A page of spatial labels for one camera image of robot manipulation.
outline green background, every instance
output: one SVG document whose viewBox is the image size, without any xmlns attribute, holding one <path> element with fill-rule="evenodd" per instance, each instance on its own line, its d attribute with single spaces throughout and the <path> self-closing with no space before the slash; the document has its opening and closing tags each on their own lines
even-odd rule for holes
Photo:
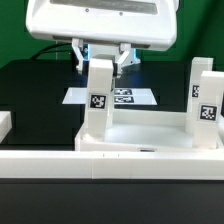
<svg viewBox="0 0 224 224">
<path fill-rule="evenodd" d="M 53 42 L 35 40 L 25 28 L 28 0 L 0 0 L 0 67 L 11 60 L 28 59 Z M 185 61 L 214 57 L 224 70 L 224 1 L 182 0 L 177 15 L 178 37 L 167 52 L 139 52 L 144 61 Z M 59 53 L 58 59 L 68 58 Z"/>
</svg>

